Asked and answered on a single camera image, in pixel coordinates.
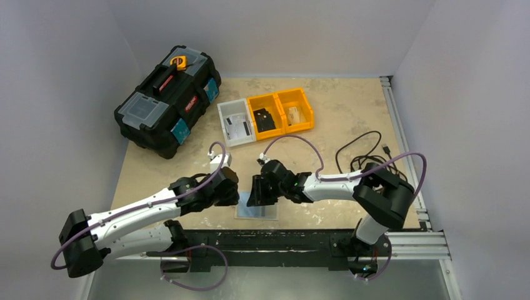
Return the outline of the gold credit card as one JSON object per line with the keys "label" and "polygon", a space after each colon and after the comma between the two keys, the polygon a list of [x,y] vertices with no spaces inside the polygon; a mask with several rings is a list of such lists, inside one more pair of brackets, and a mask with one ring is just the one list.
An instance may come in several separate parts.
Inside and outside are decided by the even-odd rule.
{"label": "gold credit card", "polygon": [[296,106],[289,107],[286,113],[287,119],[292,120],[292,125],[299,124],[301,122],[301,115]]}

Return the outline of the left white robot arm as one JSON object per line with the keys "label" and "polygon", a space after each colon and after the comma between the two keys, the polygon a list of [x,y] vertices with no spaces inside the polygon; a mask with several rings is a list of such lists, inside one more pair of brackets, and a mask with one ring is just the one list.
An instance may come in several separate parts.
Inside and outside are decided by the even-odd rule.
{"label": "left white robot arm", "polygon": [[238,182],[230,153],[209,153],[211,172],[182,177],[156,194],[118,209],[87,215],[71,212],[59,234],[64,269],[79,278],[103,262],[141,252],[163,253],[178,240],[175,219],[212,206],[238,203]]}

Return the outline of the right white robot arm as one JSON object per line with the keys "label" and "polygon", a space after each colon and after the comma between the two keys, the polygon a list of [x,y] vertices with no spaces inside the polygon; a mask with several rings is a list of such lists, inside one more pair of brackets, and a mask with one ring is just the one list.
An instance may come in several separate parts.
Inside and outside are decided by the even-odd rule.
{"label": "right white robot arm", "polygon": [[415,198],[414,188],[382,165],[369,163],[360,171],[318,175],[293,173],[278,160],[265,160],[252,177],[248,207],[271,206],[284,197],[293,203],[322,200],[356,201],[367,213],[354,239],[373,245],[390,229],[401,229]]}

